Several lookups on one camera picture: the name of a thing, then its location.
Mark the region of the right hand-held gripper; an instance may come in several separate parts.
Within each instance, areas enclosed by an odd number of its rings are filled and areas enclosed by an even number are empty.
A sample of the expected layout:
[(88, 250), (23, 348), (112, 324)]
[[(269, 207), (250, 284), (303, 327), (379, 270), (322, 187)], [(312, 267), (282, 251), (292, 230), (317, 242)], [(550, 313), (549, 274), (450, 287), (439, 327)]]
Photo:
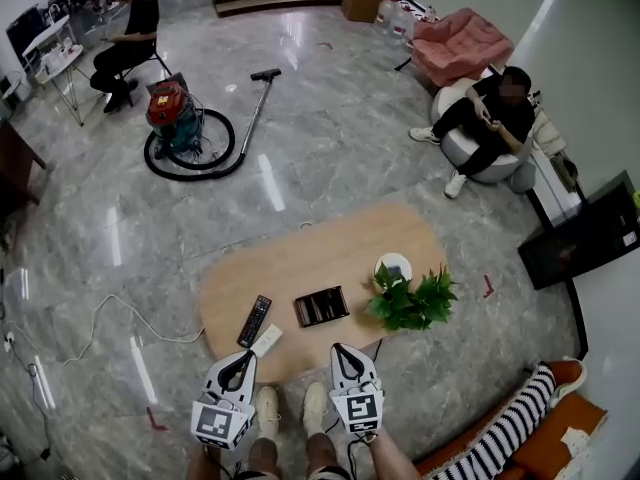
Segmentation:
[(384, 390), (374, 361), (347, 344), (330, 350), (330, 399), (350, 434), (376, 433), (382, 424)]

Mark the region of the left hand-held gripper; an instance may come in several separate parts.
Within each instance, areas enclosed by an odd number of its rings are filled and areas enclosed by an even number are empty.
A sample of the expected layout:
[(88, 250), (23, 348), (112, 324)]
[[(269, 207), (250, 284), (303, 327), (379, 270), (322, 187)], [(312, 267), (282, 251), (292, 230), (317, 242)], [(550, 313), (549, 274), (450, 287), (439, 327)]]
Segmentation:
[(252, 351), (231, 354), (209, 368), (191, 414), (191, 433), (201, 443), (225, 450), (238, 447), (256, 414), (256, 369)]

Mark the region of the white remote control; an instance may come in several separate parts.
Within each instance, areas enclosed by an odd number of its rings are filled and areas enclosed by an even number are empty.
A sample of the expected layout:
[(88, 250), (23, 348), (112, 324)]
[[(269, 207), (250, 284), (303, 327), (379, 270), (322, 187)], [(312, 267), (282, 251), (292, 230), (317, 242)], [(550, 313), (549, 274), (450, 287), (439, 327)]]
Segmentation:
[(258, 357), (264, 357), (269, 350), (278, 342), (283, 335), (283, 331), (274, 324), (269, 327), (256, 339), (250, 350)]

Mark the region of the dark brown remote holder box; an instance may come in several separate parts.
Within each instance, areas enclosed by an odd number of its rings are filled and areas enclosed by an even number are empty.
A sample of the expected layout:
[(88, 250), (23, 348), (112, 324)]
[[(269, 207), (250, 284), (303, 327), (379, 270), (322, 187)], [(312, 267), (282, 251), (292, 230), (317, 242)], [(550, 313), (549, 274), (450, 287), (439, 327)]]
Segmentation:
[(294, 301), (294, 310), (301, 328), (314, 327), (349, 315), (341, 286), (298, 297)]

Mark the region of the black remote control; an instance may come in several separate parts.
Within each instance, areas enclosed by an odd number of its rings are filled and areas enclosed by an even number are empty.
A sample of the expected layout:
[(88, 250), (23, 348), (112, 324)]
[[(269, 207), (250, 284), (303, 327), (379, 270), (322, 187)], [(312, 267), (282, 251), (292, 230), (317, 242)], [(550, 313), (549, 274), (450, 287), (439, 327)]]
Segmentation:
[(265, 317), (271, 307), (272, 301), (262, 295), (259, 295), (247, 317), (244, 326), (238, 336), (237, 344), (243, 348), (250, 348), (259, 330), (265, 320)]

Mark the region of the person's left forearm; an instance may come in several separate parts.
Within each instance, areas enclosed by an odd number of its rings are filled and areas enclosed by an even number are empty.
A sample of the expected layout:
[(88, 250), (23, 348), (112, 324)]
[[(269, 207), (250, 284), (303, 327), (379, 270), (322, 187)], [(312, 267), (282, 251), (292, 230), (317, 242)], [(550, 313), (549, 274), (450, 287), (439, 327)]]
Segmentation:
[(197, 444), (189, 460), (188, 480), (221, 480), (220, 449)]

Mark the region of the person's right forearm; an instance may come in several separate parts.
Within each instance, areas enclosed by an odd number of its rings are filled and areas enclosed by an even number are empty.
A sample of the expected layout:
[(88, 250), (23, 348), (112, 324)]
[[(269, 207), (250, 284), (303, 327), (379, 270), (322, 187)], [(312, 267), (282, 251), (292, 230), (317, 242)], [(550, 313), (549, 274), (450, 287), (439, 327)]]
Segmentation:
[(422, 480), (412, 461), (384, 428), (369, 442), (369, 450), (377, 480)]

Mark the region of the person's left beige shoe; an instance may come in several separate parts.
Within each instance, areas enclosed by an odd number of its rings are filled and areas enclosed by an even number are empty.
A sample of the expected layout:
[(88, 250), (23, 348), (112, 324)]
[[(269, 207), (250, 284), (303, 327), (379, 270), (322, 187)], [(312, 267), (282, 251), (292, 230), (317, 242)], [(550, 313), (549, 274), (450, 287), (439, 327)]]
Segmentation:
[(279, 433), (279, 402), (276, 390), (264, 386), (258, 393), (256, 412), (259, 424), (259, 437), (274, 441)]

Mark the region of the person's beige shoe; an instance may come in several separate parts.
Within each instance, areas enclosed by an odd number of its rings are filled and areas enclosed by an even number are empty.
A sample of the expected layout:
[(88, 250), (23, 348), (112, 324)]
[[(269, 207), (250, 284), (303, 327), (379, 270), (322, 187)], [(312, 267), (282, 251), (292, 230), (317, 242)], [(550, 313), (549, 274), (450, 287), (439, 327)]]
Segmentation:
[(256, 412), (259, 424), (259, 437), (274, 441), (279, 433), (279, 402), (276, 390), (264, 386), (258, 393)]
[(324, 433), (323, 420), (328, 411), (328, 395), (321, 382), (310, 384), (306, 390), (302, 421), (307, 437)]

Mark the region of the person's right beige shoe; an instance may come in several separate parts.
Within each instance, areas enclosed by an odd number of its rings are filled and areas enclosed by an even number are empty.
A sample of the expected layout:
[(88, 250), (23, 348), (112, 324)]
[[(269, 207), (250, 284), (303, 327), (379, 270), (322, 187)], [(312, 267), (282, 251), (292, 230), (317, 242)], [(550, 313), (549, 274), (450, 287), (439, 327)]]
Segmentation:
[(328, 411), (328, 395), (321, 382), (310, 384), (306, 390), (302, 421), (307, 437), (324, 433), (323, 420)]

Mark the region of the person's left leg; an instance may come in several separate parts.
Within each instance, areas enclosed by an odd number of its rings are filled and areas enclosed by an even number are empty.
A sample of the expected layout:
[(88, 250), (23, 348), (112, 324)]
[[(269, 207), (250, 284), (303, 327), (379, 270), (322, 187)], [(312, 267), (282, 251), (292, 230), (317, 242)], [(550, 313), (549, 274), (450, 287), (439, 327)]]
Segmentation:
[(266, 437), (255, 440), (249, 451), (247, 474), (250, 479), (281, 480), (278, 451), (274, 441)]

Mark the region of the person's leg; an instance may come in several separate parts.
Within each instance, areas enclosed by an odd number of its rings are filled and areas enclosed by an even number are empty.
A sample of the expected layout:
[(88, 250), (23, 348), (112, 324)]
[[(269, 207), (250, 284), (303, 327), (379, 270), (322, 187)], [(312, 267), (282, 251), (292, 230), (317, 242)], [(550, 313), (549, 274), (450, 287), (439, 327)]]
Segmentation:
[(278, 451), (274, 441), (266, 437), (255, 440), (249, 451), (247, 474), (250, 479), (281, 480)]
[(307, 440), (307, 475), (325, 467), (339, 467), (335, 447), (326, 433), (318, 432)]

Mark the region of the person's right leg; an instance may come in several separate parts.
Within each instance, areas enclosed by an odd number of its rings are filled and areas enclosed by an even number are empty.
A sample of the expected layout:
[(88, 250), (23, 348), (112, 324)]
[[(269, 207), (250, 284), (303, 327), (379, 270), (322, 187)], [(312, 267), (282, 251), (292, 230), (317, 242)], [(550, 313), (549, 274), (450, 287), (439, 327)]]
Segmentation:
[(335, 447), (326, 433), (318, 432), (307, 440), (307, 475), (325, 467), (339, 467)]

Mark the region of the green potted plant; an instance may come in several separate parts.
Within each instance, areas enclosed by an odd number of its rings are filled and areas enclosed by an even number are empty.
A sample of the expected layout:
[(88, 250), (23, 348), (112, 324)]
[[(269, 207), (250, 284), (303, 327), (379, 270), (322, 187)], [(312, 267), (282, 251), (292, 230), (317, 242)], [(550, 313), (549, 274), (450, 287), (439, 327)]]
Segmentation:
[(371, 299), (366, 313), (379, 319), (388, 331), (426, 331), (433, 322), (447, 323), (452, 303), (458, 300), (453, 292), (455, 282), (446, 267), (438, 272), (430, 270), (415, 289), (402, 273), (393, 273), (384, 263), (373, 279), (380, 293)]

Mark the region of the oval wooden coffee table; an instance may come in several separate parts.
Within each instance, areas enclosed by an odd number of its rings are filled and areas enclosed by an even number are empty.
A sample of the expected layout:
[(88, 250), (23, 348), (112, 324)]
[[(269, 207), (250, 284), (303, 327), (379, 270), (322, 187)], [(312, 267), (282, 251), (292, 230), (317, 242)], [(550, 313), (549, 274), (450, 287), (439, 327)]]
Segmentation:
[[(428, 222), (404, 203), (370, 205), (224, 255), (200, 291), (200, 315), (214, 357), (240, 351), (237, 338), (258, 296), (272, 302), (264, 323), (283, 332), (258, 361), (260, 383), (283, 383), (326, 368), (335, 342), (362, 349), (385, 337), (381, 322), (365, 309), (376, 292), (374, 268), (386, 253), (407, 258), (414, 285), (447, 264)], [(348, 315), (301, 328), (295, 300), (335, 286), (342, 289)]]

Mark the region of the white round dish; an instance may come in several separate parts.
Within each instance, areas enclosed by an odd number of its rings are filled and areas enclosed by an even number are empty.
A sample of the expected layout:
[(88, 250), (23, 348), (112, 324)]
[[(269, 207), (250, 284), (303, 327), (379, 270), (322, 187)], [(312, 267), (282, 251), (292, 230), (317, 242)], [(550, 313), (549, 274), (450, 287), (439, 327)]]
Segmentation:
[(409, 260), (400, 253), (390, 252), (382, 255), (375, 265), (374, 272), (377, 273), (382, 265), (385, 266), (392, 278), (402, 276), (407, 281), (411, 281), (413, 278)]

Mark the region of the black white striped blanket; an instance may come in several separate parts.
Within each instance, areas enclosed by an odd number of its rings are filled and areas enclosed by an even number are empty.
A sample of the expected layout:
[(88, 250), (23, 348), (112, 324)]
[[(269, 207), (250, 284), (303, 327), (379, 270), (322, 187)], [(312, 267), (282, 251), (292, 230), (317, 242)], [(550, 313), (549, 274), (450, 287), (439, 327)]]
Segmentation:
[(530, 378), (464, 450), (429, 474), (429, 480), (494, 480), (538, 428), (550, 409), (556, 380), (548, 363)]

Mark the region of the orange sofa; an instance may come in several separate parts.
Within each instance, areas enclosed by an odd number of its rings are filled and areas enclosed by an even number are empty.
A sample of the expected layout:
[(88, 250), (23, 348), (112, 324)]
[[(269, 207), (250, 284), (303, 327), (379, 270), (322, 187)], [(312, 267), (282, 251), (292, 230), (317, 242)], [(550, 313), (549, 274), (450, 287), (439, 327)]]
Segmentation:
[[(587, 376), (586, 368), (581, 361), (566, 357), (560, 361), (544, 363), (550, 365), (556, 380), (550, 409), (538, 428), (508, 459), (503, 471), (494, 480), (554, 480), (558, 472), (569, 462), (569, 452), (561, 442), (567, 428), (584, 430), (591, 435), (598, 426), (602, 426), (608, 416), (606, 410), (578, 393)], [(530, 378), (536, 365), (527, 371), (524, 383)], [(524, 383), (468, 430), (419, 460), (416, 468), (421, 476), (429, 480), (430, 473), (456, 458), (479, 431), (506, 406)]]

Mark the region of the white dotted cloth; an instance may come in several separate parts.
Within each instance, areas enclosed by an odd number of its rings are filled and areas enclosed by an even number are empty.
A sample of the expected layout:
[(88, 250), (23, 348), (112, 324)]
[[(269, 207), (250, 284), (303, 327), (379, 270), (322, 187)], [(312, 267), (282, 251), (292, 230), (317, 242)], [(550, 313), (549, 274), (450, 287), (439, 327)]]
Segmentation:
[(601, 441), (601, 434), (600, 426), (591, 435), (584, 430), (568, 427), (561, 442), (569, 452), (569, 462), (554, 480), (592, 480), (595, 468), (594, 450)]

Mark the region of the white beanbag seat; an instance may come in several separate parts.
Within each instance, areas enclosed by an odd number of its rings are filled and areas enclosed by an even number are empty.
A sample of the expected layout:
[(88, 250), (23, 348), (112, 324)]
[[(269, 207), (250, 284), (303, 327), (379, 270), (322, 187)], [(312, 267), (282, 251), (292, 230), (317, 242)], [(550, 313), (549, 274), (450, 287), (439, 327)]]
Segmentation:
[[(439, 120), (446, 110), (461, 99), (474, 80), (461, 78), (453, 85), (438, 90), (431, 107), (431, 120)], [(462, 128), (449, 131), (441, 140), (440, 148), (455, 167), (466, 163), (478, 149), (476, 141)], [(529, 133), (517, 155), (505, 154), (498, 157), (489, 167), (472, 176), (479, 183), (495, 184), (513, 174), (530, 156), (533, 149), (532, 133)]]

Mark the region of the black glass-door cabinet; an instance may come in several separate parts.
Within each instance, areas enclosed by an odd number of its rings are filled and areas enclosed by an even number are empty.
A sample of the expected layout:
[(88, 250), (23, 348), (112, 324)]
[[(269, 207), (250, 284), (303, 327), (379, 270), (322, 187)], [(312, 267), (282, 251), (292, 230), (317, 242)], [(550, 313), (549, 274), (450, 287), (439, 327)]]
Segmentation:
[(640, 209), (626, 171), (581, 201), (518, 253), (535, 289), (572, 279), (640, 247)]

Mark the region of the grey round cushion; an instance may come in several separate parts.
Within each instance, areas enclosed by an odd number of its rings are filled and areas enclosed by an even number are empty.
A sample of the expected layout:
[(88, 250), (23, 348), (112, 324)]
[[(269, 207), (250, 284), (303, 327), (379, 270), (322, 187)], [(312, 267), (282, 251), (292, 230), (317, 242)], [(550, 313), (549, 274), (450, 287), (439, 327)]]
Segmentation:
[(536, 167), (530, 162), (523, 162), (507, 180), (508, 187), (516, 194), (524, 194), (536, 183)]

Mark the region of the white low bench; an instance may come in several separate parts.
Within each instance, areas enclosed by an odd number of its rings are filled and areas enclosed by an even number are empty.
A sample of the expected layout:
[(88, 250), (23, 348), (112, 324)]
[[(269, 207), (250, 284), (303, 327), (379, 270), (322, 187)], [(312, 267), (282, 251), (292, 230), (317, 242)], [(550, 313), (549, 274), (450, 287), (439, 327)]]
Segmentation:
[[(563, 153), (568, 157), (566, 148)], [(538, 148), (533, 139), (533, 149), (529, 156), (529, 162), (536, 167), (536, 183), (533, 191), (545, 215), (553, 224), (557, 224), (569, 219), (578, 212), (584, 201), (584, 193), (579, 184), (579, 176), (577, 191), (567, 192), (565, 190), (552, 167), (550, 158)]]

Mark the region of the red and teal vacuum cleaner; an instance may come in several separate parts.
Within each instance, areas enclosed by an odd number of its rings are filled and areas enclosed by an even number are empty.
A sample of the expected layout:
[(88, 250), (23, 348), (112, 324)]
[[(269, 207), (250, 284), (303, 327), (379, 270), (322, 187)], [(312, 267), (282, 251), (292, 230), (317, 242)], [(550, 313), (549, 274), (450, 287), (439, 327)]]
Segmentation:
[(191, 94), (177, 81), (154, 86), (146, 112), (161, 147), (174, 154), (202, 153), (204, 110), (197, 108)]

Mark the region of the olive bag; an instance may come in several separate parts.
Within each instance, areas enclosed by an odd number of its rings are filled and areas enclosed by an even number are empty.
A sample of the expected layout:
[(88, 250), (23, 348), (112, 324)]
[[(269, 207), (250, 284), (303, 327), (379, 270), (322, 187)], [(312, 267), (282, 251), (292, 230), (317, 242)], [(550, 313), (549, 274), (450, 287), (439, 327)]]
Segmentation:
[(552, 167), (567, 192), (576, 192), (578, 186), (578, 170), (576, 165), (563, 153), (550, 158)]

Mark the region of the grey board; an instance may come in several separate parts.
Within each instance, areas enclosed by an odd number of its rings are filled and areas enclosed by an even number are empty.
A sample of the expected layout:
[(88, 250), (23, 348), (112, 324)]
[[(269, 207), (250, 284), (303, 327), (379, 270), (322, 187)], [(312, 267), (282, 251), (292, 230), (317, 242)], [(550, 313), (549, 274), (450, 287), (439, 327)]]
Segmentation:
[(146, 89), (148, 91), (148, 93), (150, 95), (152, 95), (155, 90), (157, 89), (158, 86), (160, 86), (163, 83), (167, 83), (167, 82), (176, 82), (179, 84), (179, 86), (186, 92), (189, 91), (189, 87), (188, 84), (183, 76), (183, 74), (181, 72), (177, 72), (171, 76), (169, 76), (168, 78), (165, 78), (163, 80), (159, 80), (157, 82), (153, 82), (153, 83), (149, 83), (146, 85)]

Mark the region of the cream tote bag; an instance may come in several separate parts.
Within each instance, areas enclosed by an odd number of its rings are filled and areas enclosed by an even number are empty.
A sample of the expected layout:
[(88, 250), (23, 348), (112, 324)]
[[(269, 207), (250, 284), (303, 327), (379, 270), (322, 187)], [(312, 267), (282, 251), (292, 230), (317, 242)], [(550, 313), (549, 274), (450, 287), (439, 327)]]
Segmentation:
[(537, 106), (534, 109), (534, 113), (535, 120), (532, 128), (532, 136), (538, 148), (547, 157), (553, 157), (563, 152), (567, 144), (545, 111), (540, 106)]

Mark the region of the clear water jug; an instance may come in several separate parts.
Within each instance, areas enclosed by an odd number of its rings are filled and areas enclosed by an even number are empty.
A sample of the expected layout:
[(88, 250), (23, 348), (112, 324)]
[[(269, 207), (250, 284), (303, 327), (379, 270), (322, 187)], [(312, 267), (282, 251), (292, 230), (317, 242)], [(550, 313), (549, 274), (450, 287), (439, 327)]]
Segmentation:
[(396, 2), (387, 27), (389, 41), (394, 45), (402, 45), (407, 34), (413, 29), (414, 14), (408, 4)]
[(398, 0), (382, 0), (380, 2), (376, 18), (374, 20), (374, 25), (380, 33), (388, 33), (394, 16), (396, 15), (398, 7), (397, 2)]

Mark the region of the white side table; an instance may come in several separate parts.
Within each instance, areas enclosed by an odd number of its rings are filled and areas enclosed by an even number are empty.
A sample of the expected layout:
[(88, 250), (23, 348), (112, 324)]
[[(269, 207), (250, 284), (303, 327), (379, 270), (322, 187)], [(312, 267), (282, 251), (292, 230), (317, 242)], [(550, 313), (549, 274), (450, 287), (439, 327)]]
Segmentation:
[(69, 111), (74, 121), (80, 126), (85, 125), (80, 110), (81, 103), (76, 93), (74, 75), (90, 82), (90, 77), (81, 69), (78, 62), (84, 55), (84, 47), (73, 44), (69, 50), (53, 48), (42, 56), (39, 67), (35, 72), (35, 79), (42, 87), (51, 85), (62, 103)]

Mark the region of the white folding table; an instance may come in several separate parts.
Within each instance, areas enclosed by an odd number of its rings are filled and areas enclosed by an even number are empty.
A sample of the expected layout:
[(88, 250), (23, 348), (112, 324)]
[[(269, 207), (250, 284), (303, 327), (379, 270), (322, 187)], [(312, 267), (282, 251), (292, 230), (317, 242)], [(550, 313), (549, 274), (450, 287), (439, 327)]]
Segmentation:
[(18, 71), (16, 62), (21, 69), (29, 71), (29, 67), (39, 61), (39, 48), (59, 39), (68, 24), (68, 15), (52, 21), (48, 12), (32, 6), (4, 29), (0, 27), (0, 73)]

